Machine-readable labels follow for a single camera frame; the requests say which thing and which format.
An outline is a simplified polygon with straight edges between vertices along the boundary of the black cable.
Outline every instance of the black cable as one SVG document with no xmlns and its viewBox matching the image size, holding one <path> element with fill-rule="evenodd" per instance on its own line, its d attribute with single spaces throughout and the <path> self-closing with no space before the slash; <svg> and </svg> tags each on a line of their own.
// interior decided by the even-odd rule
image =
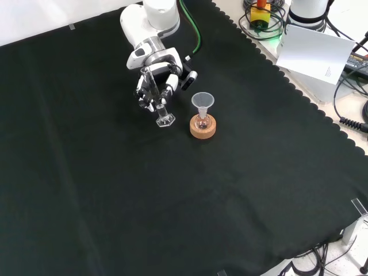
<svg viewBox="0 0 368 276">
<path fill-rule="evenodd" d="M 355 82 L 362 89 L 362 91 L 364 92 L 364 94 L 368 95 L 367 91 L 364 89 L 364 87 L 362 86 L 361 82 L 358 79 Z"/>
<path fill-rule="evenodd" d="M 322 246 L 323 246 L 323 244 L 322 244 L 322 245 L 320 245 L 320 246 L 316 246 L 316 247 L 315 247 L 315 249 L 316 249 L 316 250 L 318 250 L 318 249 L 320 249 Z M 306 252 L 306 253 L 304 253 L 304 254 L 301 254 L 301 255 L 298 255 L 298 256 L 294 257 L 294 259 L 299 259 L 299 258 L 305 257 L 305 256 L 309 255 L 309 254 L 310 254 L 310 253 L 312 253 L 312 252 L 313 252 L 313 250 L 311 249 L 311 250 L 307 251 L 307 252 Z"/>
<path fill-rule="evenodd" d="M 317 263 L 316 263 L 316 265 L 313 269 L 311 269 L 309 271 L 301 271 L 301 270 L 297 269 L 295 267 L 294 263 L 292 262 L 292 268 L 293 268 L 294 272 L 296 274 L 298 274 L 299 276 L 313 276 L 320 270 L 320 267 L 321 267 L 320 255 L 319 255 L 319 253 L 317 252 L 317 250 L 315 248 L 312 249 L 312 252 L 314 253 L 314 255 L 316 257 L 316 260 L 317 260 Z"/>
<path fill-rule="evenodd" d="M 363 48 L 364 50 L 366 50 L 367 51 L 367 53 L 368 53 L 368 49 L 366 48 L 366 47 L 364 47 L 362 44 L 360 44 L 360 43 L 358 43 L 358 42 L 356 42 L 354 39 L 352 39 L 350 36 L 348 36 L 348 35 L 346 35 L 346 34 L 344 34 L 341 30 L 339 30 L 338 28 L 336 28 L 332 23 L 331 23 L 331 21 L 328 19 L 328 17 L 326 18 L 326 22 L 327 22 L 327 24 L 329 25 L 329 27 L 336 33 L 336 35 L 338 36 L 338 37 L 340 37 L 339 35 L 338 35 L 338 33 L 340 33 L 340 34 L 342 34 L 344 37 L 346 37 L 347 39 L 350 39 L 351 41 L 354 41 L 355 43 L 356 43 L 356 45 L 358 45 L 359 47 L 361 47 L 361 48 Z"/>
<path fill-rule="evenodd" d="M 356 130 L 359 130 L 359 131 L 361 131 L 361 132 L 364 132 L 364 133 L 368 133 L 368 124 L 367 123 L 361 123 L 361 122 L 356 122 L 356 121 L 353 121 L 353 120 L 349 120 L 349 119 L 347 119 L 347 118 L 344 118 L 344 117 L 342 117 L 341 115 L 340 115 L 340 113 L 338 112 L 338 109 L 337 109 L 337 107 L 336 107 L 336 95 L 337 95 L 337 93 L 338 93 L 338 91 L 339 91 L 339 88 L 340 88 L 340 86 L 341 86 L 341 84 L 344 82 L 344 81 L 346 81 L 346 79 L 349 77 L 349 76 L 351 76 L 353 73 L 355 73 L 355 72 L 357 72 L 358 70 L 360 70 L 360 69 L 363 69 L 363 68 L 366 68 L 366 67 L 368 67 L 368 64 L 366 64 L 366 65 L 364 65 L 364 66 L 360 66 L 360 67 L 358 67 L 358 68 L 356 68 L 356 69 L 354 69 L 354 70 L 352 70 L 349 74 L 347 74 L 346 76 L 342 76 L 343 77 L 343 79 L 342 80 L 340 80 L 340 82 L 339 82 L 339 84 L 338 84 L 338 86 L 337 86 L 337 88 L 336 88 L 336 90 L 335 90 L 335 93 L 334 93 L 334 95 L 333 95 L 333 108 L 335 109 L 335 112 L 336 112 L 336 114 L 339 116 L 339 118 L 340 118 L 340 123 L 341 124 L 344 124 L 344 125 L 346 125 L 346 126 L 348 126 L 348 127 L 350 127 L 350 128 L 353 128 L 353 129 L 356 129 Z"/>
<path fill-rule="evenodd" d="M 338 259 L 340 259 L 341 257 L 345 256 L 345 255 L 350 251 L 351 247 L 354 245 L 355 241 L 357 240 L 357 237 L 358 237 L 358 236 L 355 236 L 354 241 L 351 243 L 351 245 L 350 245 L 350 246 L 349 246 L 349 248 L 345 251 L 345 253 L 344 253 L 344 254 L 342 254 L 342 255 L 338 256 L 337 258 L 335 258 L 335 259 L 333 259 L 333 260 L 329 261 L 329 262 L 328 262 L 328 263 L 326 263 L 324 266 L 327 266 L 327 265 L 329 265 L 330 263 L 333 263 L 333 262 L 337 261 Z"/>
<path fill-rule="evenodd" d="M 314 253 L 314 254 L 315 254 L 315 257 L 316 257 L 317 262 L 316 262 L 316 264 L 315 264 L 315 267 L 314 267 L 312 270 L 309 270 L 309 271 L 301 271 L 301 270 L 299 270 L 299 269 L 297 269 L 297 268 L 295 267 L 295 265 L 293 264 L 293 262 L 291 262 L 291 266 L 292 266 L 292 268 L 293 268 L 294 272 L 295 272 L 297 275 L 299 275 L 299 276 L 313 276 L 313 275 L 315 275 L 318 271 L 319 271 L 319 276 L 323 276 L 323 275 L 324 275 L 324 271 L 325 271 L 325 270 L 326 270 L 326 271 L 328 271 L 329 273 L 331 273 L 331 274 L 335 275 L 335 276 L 339 276 L 339 275 L 337 275 L 337 274 L 335 274 L 335 273 L 331 272 L 330 270 L 328 270 L 328 269 L 326 268 L 326 266 L 327 266 L 327 265 L 329 265 L 330 263 L 335 262 L 336 260 L 340 259 L 341 257 L 345 256 L 345 254 L 347 254 L 347 253 L 350 251 L 351 247 L 354 245 L 355 241 L 357 240 L 357 237 L 358 237 L 358 236 L 356 236 L 356 237 L 355 237 L 354 241 L 352 242 L 352 244 L 349 246 L 349 248 L 347 249 L 347 251 L 346 251 L 345 253 L 343 253 L 341 256 L 339 256 L 339 257 L 337 257 L 337 258 L 335 258 L 335 259 L 333 259 L 333 260 L 329 261 L 328 263 L 326 263 L 327 254 L 328 254 L 328 244 L 323 244 L 323 245 L 321 245 L 321 246 L 317 246 L 317 247 L 315 247 L 315 248 L 313 248 L 313 249 L 309 250 L 309 251 L 308 251 L 308 252 L 306 252 L 305 254 L 303 254 L 304 256 L 307 256 L 307 255 L 309 255 L 310 253 Z M 320 253 L 318 252 L 318 249 L 320 249 L 321 247 L 323 248 L 322 256 L 321 256 L 321 255 L 320 255 Z"/>
<path fill-rule="evenodd" d="M 283 8 L 284 4 L 285 4 L 285 0 L 274 0 L 273 2 L 268 2 L 268 4 L 271 5 L 271 10 L 267 10 L 263 7 L 257 7 L 256 3 L 253 3 L 252 0 L 244 0 L 243 1 L 243 6 L 245 9 L 245 14 L 243 16 L 241 16 L 239 18 L 239 27 L 241 28 L 241 30 L 250 38 L 254 39 L 254 40 L 258 40 L 258 41 L 264 41 L 264 40 L 270 40 L 270 39 L 275 39 L 275 38 L 279 38 L 282 35 L 282 28 L 285 27 L 285 20 L 283 19 L 283 17 L 286 14 L 286 10 Z M 256 25 L 254 25 L 250 19 L 249 19 L 249 14 L 251 12 L 252 8 L 257 8 L 259 10 L 264 10 L 268 13 L 271 14 L 271 18 L 275 18 L 276 19 L 276 23 L 272 26 L 268 26 L 266 28 L 260 28 Z M 242 26 L 242 19 L 246 18 L 246 20 L 249 23 L 250 27 L 255 28 L 256 32 L 265 32 L 265 33 L 274 33 L 274 32 L 278 32 L 278 34 L 276 34 L 275 36 L 269 36 L 269 37 L 255 37 L 252 33 L 250 33 L 246 28 L 244 28 Z"/>
<path fill-rule="evenodd" d="M 337 86 L 337 88 L 336 88 L 336 90 L 335 90 L 335 93 L 334 93 L 334 95 L 333 95 L 333 108 L 335 109 L 335 112 L 336 112 L 336 114 L 339 116 L 339 118 L 341 119 L 342 117 L 341 117 L 341 115 L 340 115 L 340 113 L 338 112 L 338 110 L 337 110 L 337 108 L 336 108 L 336 95 L 337 95 L 337 93 L 338 93 L 338 91 L 339 91 L 339 88 L 340 88 L 340 86 L 341 86 L 341 84 L 344 82 L 344 81 L 346 81 L 347 80 L 347 78 L 349 77 L 349 76 L 351 76 L 353 73 L 355 73 L 355 72 L 357 72 L 357 71 L 359 71 L 360 69 L 363 69 L 363 68 L 366 68 L 366 67 L 368 67 L 368 64 L 367 65 L 363 65 L 363 66 L 360 66 L 360 67 L 358 67 L 358 68 L 356 68 L 356 69 L 354 69 L 354 70 L 352 70 L 349 74 L 347 74 L 346 76 L 342 76 L 342 80 L 340 80 L 340 82 L 339 82 L 339 84 L 338 84 L 338 86 Z"/>
<path fill-rule="evenodd" d="M 354 89 L 356 92 L 358 92 L 359 94 L 363 95 L 363 96 L 368 96 L 368 93 L 366 93 L 366 90 L 363 88 L 363 91 L 360 91 L 355 85 L 353 85 L 348 79 L 345 80 L 345 82 L 343 82 L 343 84 L 347 87 L 349 87 L 350 89 Z M 356 80 L 357 85 L 360 87 L 361 83 L 359 82 L 359 80 Z"/>
</svg>

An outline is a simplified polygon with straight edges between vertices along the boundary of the cable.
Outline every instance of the cable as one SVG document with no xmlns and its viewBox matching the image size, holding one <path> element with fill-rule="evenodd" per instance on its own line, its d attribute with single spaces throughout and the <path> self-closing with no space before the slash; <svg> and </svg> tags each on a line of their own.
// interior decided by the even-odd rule
<svg viewBox="0 0 368 276">
<path fill-rule="evenodd" d="M 362 86 L 361 82 L 358 79 L 355 82 L 363 90 L 364 94 L 368 95 L 367 91 L 364 89 L 364 87 Z"/>
<path fill-rule="evenodd" d="M 355 241 L 357 240 L 357 237 L 358 237 L 358 236 L 355 236 L 354 241 L 351 243 L 351 245 L 350 245 L 350 246 L 349 246 L 349 248 L 345 251 L 345 253 L 344 253 L 344 254 L 342 254 L 342 255 L 338 256 L 337 258 L 335 258 L 335 259 L 333 259 L 333 260 L 329 261 L 328 263 L 326 263 L 326 264 L 325 264 L 325 266 L 327 266 L 327 265 L 329 265 L 330 263 L 333 263 L 334 261 L 336 261 L 336 260 L 340 259 L 341 257 L 345 256 L 345 255 L 350 251 L 351 247 L 354 245 Z"/>
<path fill-rule="evenodd" d="M 317 250 L 315 248 L 312 249 L 312 252 L 314 253 L 314 255 L 316 257 L 316 260 L 317 260 L 317 263 L 316 263 L 316 265 L 313 269 L 311 269 L 309 271 L 301 271 L 301 270 L 297 269 L 295 267 L 294 263 L 292 262 L 292 269 L 299 276 L 313 276 L 320 270 L 320 267 L 321 267 L 320 255 L 319 255 L 319 253 L 317 252 Z"/>
<path fill-rule="evenodd" d="M 350 89 L 354 89 L 355 91 L 357 91 L 359 94 L 363 95 L 363 96 L 368 96 L 367 91 L 361 86 L 361 83 L 359 82 L 359 80 L 356 80 L 356 83 L 359 87 L 362 88 L 363 91 L 360 91 L 356 86 L 354 86 L 348 79 L 345 80 L 345 82 L 343 82 L 343 84 L 347 87 L 349 87 Z"/>
<path fill-rule="evenodd" d="M 358 67 L 358 68 L 356 68 L 356 69 L 354 69 L 354 70 L 352 70 L 349 74 L 347 74 L 346 76 L 342 76 L 343 77 L 343 79 L 342 80 L 340 80 L 340 82 L 339 82 L 339 84 L 338 84 L 338 86 L 337 86 L 337 88 L 336 88 L 336 90 L 335 90 L 335 93 L 334 93 L 334 95 L 333 95 L 333 108 L 335 109 L 335 112 L 336 112 L 336 114 L 339 116 L 339 118 L 340 118 L 340 123 L 342 123 L 342 124 L 344 124 L 344 125 L 346 125 L 346 126 L 348 126 L 348 127 L 350 127 L 350 128 L 353 128 L 353 129 L 357 129 L 357 130 L 359 130 L 359 131 L 361 131 L 361 132 L 364 132 L 364 133 L 368 133 L 368 124 L 367 123 L 361 123 L 361 122 L 356 122 L 356 121 L 352 121 L 352 120 L 349 120 L 349 119 L 347 119 L 347 118 L 344 118 L 344 117 L 342 117 L 341 115 L 340 115 L 340 113 L 338 112 L 338 109 L 337 109 L 337 107 L 336 107 L 336 95 L 337 95 L 337 93 L 338 93 L 338 91 L 339 91 L 339 88 L 340 88 L 340 86 L 341 86 L 341 84 L 344 82 L 344 81 L 346 81 L 346 79 L 349 77 L 349 76 L 351 76 L 353 73 L 355 73 L 355 72 L 357 72 L 358 70 L 360 70 L 360 69 L 363 69 L 363 68 L 366 68 L 366 67 L 368 67 L 368 64 L 366 64 L 366 65 L 363 65 L 363 66 L 360 66 L 360 67 Z"/>
<path fill-rule="evenodd" d="M 326 22 L 327 22 L 327 24 L 329 25 L 329 27 L 336 33 L 336 35 L 338 36 L 338 37 L 340 37 L 339 35 L 338 35 L 338 33 L 340 33 L 340 34 L 342 34 L 344 37 L 346 37 L 346 38 L 348 38 L 348 39 L 350 39 L 351 41 L 354 41 L 355 43 L 356 43 L 356 45 L 358 45 L 359 47 L 361 47 L 361 48 L 363 48 L 364 50 L 366 50 L 367 51 L 367 53 L 368 53 L 368 49 L 366 48 L 366 47 L 364 47 L 362 44 L 360 44 L 360 43 L 358 43 L 358 42 L 356 42 L 354 39 L 352 39 L 350 36 L 347 36 L 346 34 L 344 34 L 341 30 L 339 30 L 338 28 L 336 28 L 332 23 L 331 23 L 331 21 L 328 19 L 328 17 L 326 18 Z"/>
<path fill-rule="evenodd" d="M 323 245 L 317 246 L 317 247 L 315 247 L 315 249 L 316 249 L 316 250 L 318 250 L 318 249 L 320 249 L 322 246 L 323 246 Z M 305 256 L 309 255 L 309 254 L 310 254 L 310 253 L 312 253 L 312 252 L 313 252 L 313 250 L 311 249 L 311 250 L 307 251 L 306 253 L 304 253 L 304 254 L 302 254 L 302 255 L 298 255 L 298 256 L 294 257 L 294 259 L 299 259 L 299 258 L 305 257 Z"/>
<path fill-rule="evenodd" d="M 183 0 L 179 0 L 180 6 L 183 10 L 183 12 L 185 13 L 186 18 L 188 19 L 188 21 L 191 23 L 193 29 L 195 30 L 195 33 L 197 34 L 197 46 L 195 47 L 195 49 L 192 51 L 192 54 L 190 54 L 188 57 L 186 57 L 185 59 L 188 61 L 190 60 L 196 53 L 198 53 L 198 51 L 201 49 L 202 47 L 202 36 L 201 36 L 201 32 L 193 18 L 193 16 L 190 14 L 190 12 L 188 11 L 187 7 L 185 6 Z"/>
<path fill-rule="evenodd" d="M 286 14 L 286 10 L 283 8 L 283 5 L 285 4 L 285 0 L 274 0 L 273 2 L 268 2 L 268 4 L 271 5 L 271 10 L 267 10 L 263 7 L 257 7 L 256 3 L 253 3 L 252 0 L 244 0 L 243 1 L 243 6 L 245 9 L 245 14 L 243 16 L 241 16 L 239 18 L 239 27 L 241 28 L 241 30 L 250 38 L 254 39 L 254 40 L 258 40 L 258 41 L 264 41 L 264 40 L 270 40 L 270 39 L 275 39 L 275 38 L 279 38 L 282 35 L 282 28 L 285 27 L 286 22 L 283 19 L 283 17 Z M 257 25 L 254 25 L 250 19 L 249 19 L 249 14 L 251 12 L 252 8 L 256 8 L 258 10 L 264 10 L 268 13 L 271 14 L 271 18 L 275 18 L 276 19 L 276 23 L 272 26 L 268 26 L 266 28 L 260 28 Z M 274 35 L 274 36 L 269 36 L 269 37 L 255 37 L 252 33 L 250 33 L 246 28 L 244 28 L 244 26 L 242 25 L 242 19 L 246 18 L 246 20 L 249 23 L 250 27 L 255 28 L 255 32 L 265 32 L 265 33 L 273 33 L 273 32 L 278 32 L 278 34 Z"/>
</svg>

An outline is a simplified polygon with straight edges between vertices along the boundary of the black cloth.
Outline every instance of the black cloth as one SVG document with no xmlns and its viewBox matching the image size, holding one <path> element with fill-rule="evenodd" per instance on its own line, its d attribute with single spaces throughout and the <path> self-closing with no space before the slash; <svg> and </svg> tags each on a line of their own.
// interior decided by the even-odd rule
<svg viewBox="0 0 368 276">
<path fill-rule="evenodd" d="M 166 129 L 133 97 L 121 10 L 0 49 L 1 275 L 259 275 L 358 218 L 363 151 L 211 1 L 186 3 L 199 77 Z M 164 43 L 184 56 L 195 33 Z"/>
</svg>

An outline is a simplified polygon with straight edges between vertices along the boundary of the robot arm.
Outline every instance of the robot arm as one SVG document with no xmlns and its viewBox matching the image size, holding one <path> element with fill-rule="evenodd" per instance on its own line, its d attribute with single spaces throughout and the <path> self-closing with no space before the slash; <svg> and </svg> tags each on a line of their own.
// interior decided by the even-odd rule
<svg viewBox="0 0 368 276">
<path fill-rule="evenodd" d="M 134 50 L 126 66 L 141 70 L 135 96 L 139 105 L 151 112 L 158 111 L 160 118 L 166 112 L 165 104 L 178 86 L 186 90 L 197 79 L 197 73 L 182 63 L 175 48 L 166 49 L 161 39 L 173 34 L 180 25 L 176 0 L 143 0 L 143 6 L 132 4 L 120 16 L 120 24 Z M 163 85 L 159 91 L 157 85 Z M 171 121 L 158 122 L 160 127 L 171 125 Z"/>
</svg>

